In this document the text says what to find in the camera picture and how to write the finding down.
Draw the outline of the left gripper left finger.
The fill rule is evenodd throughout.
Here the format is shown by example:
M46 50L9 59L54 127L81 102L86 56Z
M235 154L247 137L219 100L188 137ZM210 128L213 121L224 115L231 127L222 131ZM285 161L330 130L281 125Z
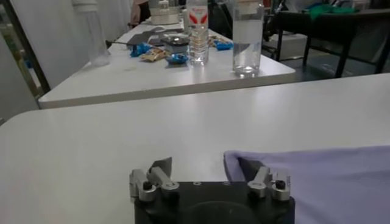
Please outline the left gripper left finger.
M180 184L171 180L172 158L156 160L147 172L133 169L129 175L129 190L132 199L152 202L157 196L178 198Z

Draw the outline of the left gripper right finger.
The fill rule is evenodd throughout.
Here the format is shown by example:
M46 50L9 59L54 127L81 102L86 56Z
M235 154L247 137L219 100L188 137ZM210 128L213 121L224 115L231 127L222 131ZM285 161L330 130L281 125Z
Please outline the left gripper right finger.
M274 200L288 201L291 196L291 176L285 170L271 172L260 161L239 158L239 166L250 191L258 198L270 194Z

